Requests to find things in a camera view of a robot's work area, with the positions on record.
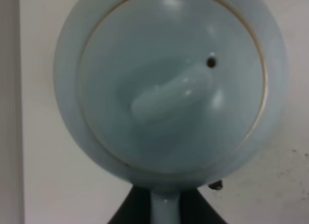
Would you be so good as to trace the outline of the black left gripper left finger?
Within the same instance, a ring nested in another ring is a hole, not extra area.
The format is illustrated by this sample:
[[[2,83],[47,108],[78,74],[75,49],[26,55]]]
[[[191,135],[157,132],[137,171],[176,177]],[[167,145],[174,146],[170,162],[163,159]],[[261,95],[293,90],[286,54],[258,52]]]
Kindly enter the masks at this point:
[[[150,224],[150,190],[133,186],[108,224]]]

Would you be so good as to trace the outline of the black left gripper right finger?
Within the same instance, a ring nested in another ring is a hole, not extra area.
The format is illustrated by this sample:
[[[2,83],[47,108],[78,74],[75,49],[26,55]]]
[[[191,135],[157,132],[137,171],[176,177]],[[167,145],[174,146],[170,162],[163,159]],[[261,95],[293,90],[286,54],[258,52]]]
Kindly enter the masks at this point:
[[[181,224],[227,224],[197,190],[180,193]]]

